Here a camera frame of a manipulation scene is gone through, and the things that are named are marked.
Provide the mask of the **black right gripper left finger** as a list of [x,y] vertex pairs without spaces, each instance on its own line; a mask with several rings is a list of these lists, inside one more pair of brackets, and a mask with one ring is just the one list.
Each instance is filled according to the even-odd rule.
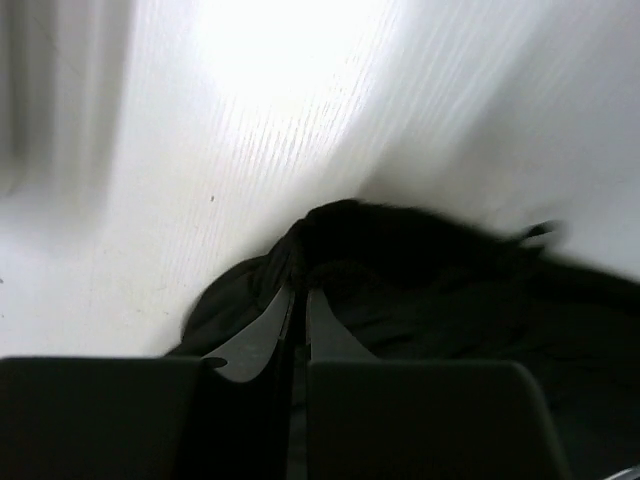
[[202,358],[213,385],[256,385],[273,381],[294,298],[289,287],[281,287],[254,321]]

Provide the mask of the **black trousers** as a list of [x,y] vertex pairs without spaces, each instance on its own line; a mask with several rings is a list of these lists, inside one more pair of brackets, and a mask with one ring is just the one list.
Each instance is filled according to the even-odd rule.
[[297,308],[319,289],[382,359],[524,365],[573,475],[600,479],[639,460],[639,286],[550,256],[557,228],[549,221],[500,237],[419,209],[333,202],[211,283],[173,354],[211,352],[282,286]]

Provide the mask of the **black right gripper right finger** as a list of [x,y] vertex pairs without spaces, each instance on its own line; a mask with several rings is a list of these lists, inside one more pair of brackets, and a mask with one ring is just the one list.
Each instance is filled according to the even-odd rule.
[[374,360],[341,323],[322,290],[312,290],[306,307],[306,345],[310,360]]

